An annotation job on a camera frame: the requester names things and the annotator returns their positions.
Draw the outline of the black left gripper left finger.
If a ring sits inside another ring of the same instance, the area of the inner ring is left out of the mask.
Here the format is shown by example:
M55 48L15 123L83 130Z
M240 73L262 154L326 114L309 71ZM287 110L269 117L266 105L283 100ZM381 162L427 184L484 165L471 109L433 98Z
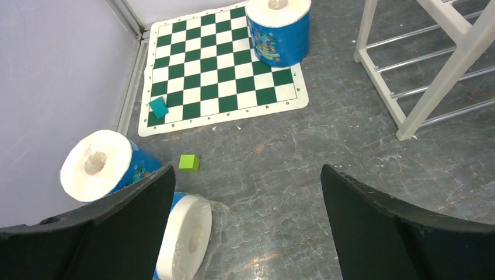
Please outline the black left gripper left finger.
M1 229L2 279L151 279L172 206L172 166L35 225Z

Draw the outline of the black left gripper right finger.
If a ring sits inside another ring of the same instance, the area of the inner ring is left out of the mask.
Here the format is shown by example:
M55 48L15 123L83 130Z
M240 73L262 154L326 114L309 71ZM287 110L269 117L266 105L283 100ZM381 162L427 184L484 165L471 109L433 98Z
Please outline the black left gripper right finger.
M344 279L493 279L494 226L443 215L334 166L320 174Z

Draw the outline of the blue white roll front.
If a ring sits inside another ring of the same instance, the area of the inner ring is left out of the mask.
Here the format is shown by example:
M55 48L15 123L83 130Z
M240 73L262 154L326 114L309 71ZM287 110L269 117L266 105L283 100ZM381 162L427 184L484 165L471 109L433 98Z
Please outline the blue white roll front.
M70 151L61 170L64 191L80 202L93 202L151 175L163 164L124 135L96 131Z

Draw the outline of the blue white roll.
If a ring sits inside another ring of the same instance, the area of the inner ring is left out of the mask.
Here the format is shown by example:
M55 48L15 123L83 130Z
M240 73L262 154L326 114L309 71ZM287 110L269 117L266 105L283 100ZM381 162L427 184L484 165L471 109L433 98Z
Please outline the blue white roll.
M96 131L70 151L61 170L64 191L80 202L93 202L151 175L163 164L124 135Z
M256 57L271 67L290 67L309 52L310 0L250 0L245 6Z

